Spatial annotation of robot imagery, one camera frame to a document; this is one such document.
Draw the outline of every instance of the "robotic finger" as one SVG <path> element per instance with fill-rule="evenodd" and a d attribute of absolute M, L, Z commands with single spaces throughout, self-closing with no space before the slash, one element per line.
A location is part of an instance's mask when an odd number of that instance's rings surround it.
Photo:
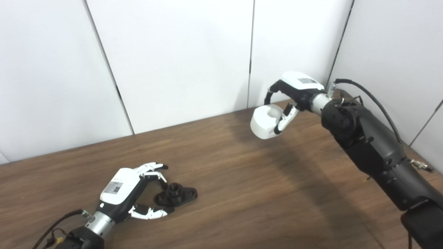
<path fill-rule="evenodd" d="M 174 212 L 174 207 L 152 208 L 145 205 L 136 204 L 134 207 L 132 207 L 130 212 L 132 218 L 152 220 L 162 218 Z"/>
<path fill-rule="evenodd" d="M 286 72 L 282 79 L 274 83 L 268 90 L 264 106 L 254 110 L 251 120 L 251 130 L 261 139 L 279 136 L 298 112 L 309 110 L 321 113 L 322 106 L 331 98 L 323 91 L 324 86 L 313 78 L 300 72 Z M 282 92 L 295 102 L 289 103 L 283 110 L 271 104 L 271 96 Z"/>
<path fill-rule="evenodd" d="M 157 169 L 168 169 L 168 168 L 169 167 L 163 163 L 152 162 L 152 163 L 145 163 L 145 164 L 141 165 L 140 167 L 134 168 L 134 170 L 137 173 L 142 174 L 142 173 L 145 173 L 148 171 L 155 171 Z"/>
<path fill-rule="evenodd" d="M 145 181 L 160 181 L 163 189 L 167 189 L 167 181 L 162 173 L 160 172 L 145 172 L 143 174 Z"/>

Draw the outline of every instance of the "silver metal cylinder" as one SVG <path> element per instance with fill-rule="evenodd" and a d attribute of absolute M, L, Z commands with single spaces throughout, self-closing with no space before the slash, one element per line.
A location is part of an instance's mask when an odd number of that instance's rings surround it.
<path fill-rule="evenodd" d="M 329 103 L 332 98 L 328 97 L 324 93 L 317 94 L 312 100 L 311 111 L 319 116 L 322 115 L 323 108 Z"/>
<path fill-rule="evenodd" d="M 90 221 L 85 225 L 85 227 L 93 231 L 98 236 L 105 238 L 114 225 L 115 222 L 108 215 L 97 211 Z"/>

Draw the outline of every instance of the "black flanged fitting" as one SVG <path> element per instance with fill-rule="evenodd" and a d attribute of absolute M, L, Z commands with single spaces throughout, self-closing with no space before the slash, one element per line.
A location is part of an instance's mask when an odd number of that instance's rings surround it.
<path fill-rule="evenodd" d="M 183 187 L 179 183 L 171 183 L 168 188 L 154 198 L 158 206 L 181 206 L 197 198 L 197 190 L 193 187 Z"/>

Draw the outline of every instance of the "metal fitting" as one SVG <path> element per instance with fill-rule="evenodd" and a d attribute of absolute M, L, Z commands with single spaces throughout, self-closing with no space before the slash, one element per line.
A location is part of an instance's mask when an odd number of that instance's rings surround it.
<path fill-rule="evenodd" d="M 95 212 L 92 221 L 89 221 L 85 227 L 93 231 L 98 236 L 104 238 L 114 227 L 115 222 L 102 212 Z"/>
<path fill-rule="evenodd" d="M 90 214 L 88 211 L 83 210 L 83 212 L 82 212 L 82 216 L 85 217 L 85 218 L 87 219 L 87 218 L 89 218 L 89 216 L 91 216 L 91 214 Z"/>
<path fill-rule="evenodd" d="M 326 95 L 330 98 L 332 98 L 332 95 L 334 94 L 334 90 L 335 90 L 335 83 L 331 82 L 326 86 Z"/>
<path fill-rule="evenodd" d="M 426 170 L 427 172 L 430 173 L 434 172 L 434 169 L 431 166 L 425 164 L 424 162 L 416 161 L 414 159 L 411 159 L 409 162 L 417 169 Z"/>

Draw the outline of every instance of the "wooden table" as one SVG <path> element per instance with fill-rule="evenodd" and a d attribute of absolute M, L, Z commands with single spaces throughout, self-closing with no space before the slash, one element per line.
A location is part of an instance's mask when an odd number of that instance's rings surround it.
<path fill-rule="evenodd" d="M 249 128 L 252 112 L 2 165 L 0 248 L 31 248 L 65 213 L 93 212 L 119 168 L 151 161 L 168 164 L 167 180 L 195 187 L 198 199 L 158 220 L 118 224 L 107 248 L 407 247 L 401 212 L 373 180 L 364 183 L 318 116 L 300 113 L 281 136 L 260 140 Z M 443 191 L 441 175 L 423 175 Z M 151 184 L 139 203 L 153 205 L 160 191 Z M 60 227 L 84 223 L 74 217 Z"/>

